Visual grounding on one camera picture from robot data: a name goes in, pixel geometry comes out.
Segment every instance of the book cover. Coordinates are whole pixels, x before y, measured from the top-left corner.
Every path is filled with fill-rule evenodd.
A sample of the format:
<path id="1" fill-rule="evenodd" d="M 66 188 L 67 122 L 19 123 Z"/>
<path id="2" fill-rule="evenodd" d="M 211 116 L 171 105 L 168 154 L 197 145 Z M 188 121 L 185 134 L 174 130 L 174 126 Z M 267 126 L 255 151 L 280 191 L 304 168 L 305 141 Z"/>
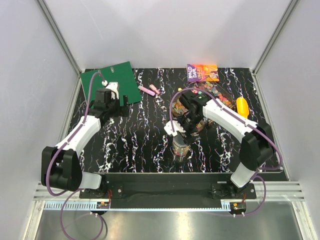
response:
<path id="1" fill-rule="evenodd" d="M 217 65 L 188 64 L 188 82 L 219 82 Z"/>

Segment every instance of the marble pattern tablecloth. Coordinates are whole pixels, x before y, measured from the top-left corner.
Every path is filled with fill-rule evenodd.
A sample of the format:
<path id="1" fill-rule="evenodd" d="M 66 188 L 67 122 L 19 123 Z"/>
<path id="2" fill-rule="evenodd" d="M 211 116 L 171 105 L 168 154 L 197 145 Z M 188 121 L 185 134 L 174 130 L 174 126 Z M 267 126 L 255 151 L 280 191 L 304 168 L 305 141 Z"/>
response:
<path id="1" fill-rule="evenodd" d="M 244 97 L 249 105 L 249 119 L 264 121 L 256 87 L 248 68 L 219 68 L 219 84 L 234 100 Z M 161 95 L 142 93 L 142 101 L 130 107 L 128 118 L 112 118 L 87 144 L 79 159 L 89 172 L 190 173 L 232 172 L 239 164 L 240 143 L 228 131 L 214 124 L 200 133 L 187 156 L 173 154 L 172 137 L 164 125 L 169 120 L 169 103 L 178 88 L 188 86 L 185 68 L 139 68 L 133 74 L 138 84 L 154 84 Z M 86 107 L 79 90 L 69 131 L 78 123 Z M 277 158 L 267 166 L 276 166 Z"/>

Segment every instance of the shiny floor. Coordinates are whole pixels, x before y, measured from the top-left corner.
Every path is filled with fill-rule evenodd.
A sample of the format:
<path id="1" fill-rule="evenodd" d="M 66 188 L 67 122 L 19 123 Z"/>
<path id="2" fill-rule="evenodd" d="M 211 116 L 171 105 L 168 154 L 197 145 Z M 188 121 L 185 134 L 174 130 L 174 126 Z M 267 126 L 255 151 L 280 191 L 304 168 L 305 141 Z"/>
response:
<path id="1" fill-rule="evenodd" d="M 257 203 L 249 203 L 248 211 Z M 83 211 L 65 211 L 63 223 L 68 234 L 77 240 L 92 239 L 101 224 Z M 267 202 L 248 217 L 216 216 L 208 212 L 110 211 L 103 215 L 107 224 L 100 240 L 302 240 L 290 203 Z M 36 240 L 67 239 L 60 228 L 60 212 L 42 214 Z"/>

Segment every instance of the floor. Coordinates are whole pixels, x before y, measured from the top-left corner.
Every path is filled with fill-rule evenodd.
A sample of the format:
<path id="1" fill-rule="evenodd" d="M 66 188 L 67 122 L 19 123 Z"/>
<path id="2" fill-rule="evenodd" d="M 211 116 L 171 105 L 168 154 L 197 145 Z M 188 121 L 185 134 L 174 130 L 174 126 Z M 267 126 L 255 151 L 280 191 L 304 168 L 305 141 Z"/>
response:
<path id="1" fill-rule="evenodd" d="M 257 208 L 248 203 L 248 211 Z M 66 231 L 77 240 L 94 238 L 101 228 L 92 216 L 78 217 L 83 211 L 65 211 Z M 39 224 L 36 240 L 64 240 L 59 221 L 60 211 L 45 210 Z M 152 212 L 109 211 L 103 215 L 107 226 L 98 239 L 107 240 L 302 240 L 293 207 L 288 202 L 267 202 L 252 216 L 226 217 L 225 212 Z"/>
<path id="2" fill-rule="evenodd" d="M 249 105 L 249 119 L 265 120 L 249 68 L 219 68 L 219 84 L 236 100 L 244 97 Z M 188 86 L 185 68 L 133 69 L 137 83 L 154 84 L 162 92 L 152 97 L 142 94 L 142 101 L 130 108 L 130 117 L 114 118 L 96 134 L 80 155 L 81 167 L 89 172 L 108 173 L 217 173 L 233 172 L 239 164 L 240 143 L 228 131 L 214 124 L 200 133 L 187 156 L 178 158 L 172 151 L 172 138 L 163 127 L 169 120 L 169 103 L 178 88 Z M 86 107 L 79 90 L 69 131 L 78 123 Z M 267 166 L 275 166 L 274 156 Z"/>

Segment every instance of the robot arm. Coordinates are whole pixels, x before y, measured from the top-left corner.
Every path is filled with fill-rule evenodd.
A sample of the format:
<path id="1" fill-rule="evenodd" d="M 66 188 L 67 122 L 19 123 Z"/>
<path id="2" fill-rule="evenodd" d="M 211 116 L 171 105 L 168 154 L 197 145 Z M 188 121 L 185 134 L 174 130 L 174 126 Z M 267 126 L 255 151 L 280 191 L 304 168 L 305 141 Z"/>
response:
<path id="1" fill-rule="evenodd" d="M 117 82 L 110 82 L 105 88 L 99 88 L 95 93 L 95 100 L 90 103 L 85 122 L 83 116 L 69 135 L 55 147 L 44 148 L 41 159 L 42 185 L 46 186 L 47 171 L 54 154 L 62 148 L 50 171 L 50 186 L 68 191 L 76 191 L 80 188 L 106 192 L 106 186 L 101 186 L 103 176 L 82 172 L 79 156 L 89 140 L 110 118 L 129 115 L 128 97 L 123 96 L 124 106 L 120 107 L 118 89 Z"/>
<path id="2" fill-rule="evenodd" d="M 225 106 L 219 99 L 214 101 L 205 94 L 186 91 L 179 100 L 188 109 L 188 112 L 173 121 L 174 132 L 170 122 L 164 129 L 169 135 L 181 135 L 186 144 L 199 139 L 196 126 L 204 117 L 228 130 L 241 143 L 240 164 L 229 182 L 230 192 L 240 192 L 246 187 L 257 169 L 275 154 L 272 146 L 248 126 L 260 130 L 273 141 L 271 127 L 267 123 L 258 124 L 248 120 Z"/>

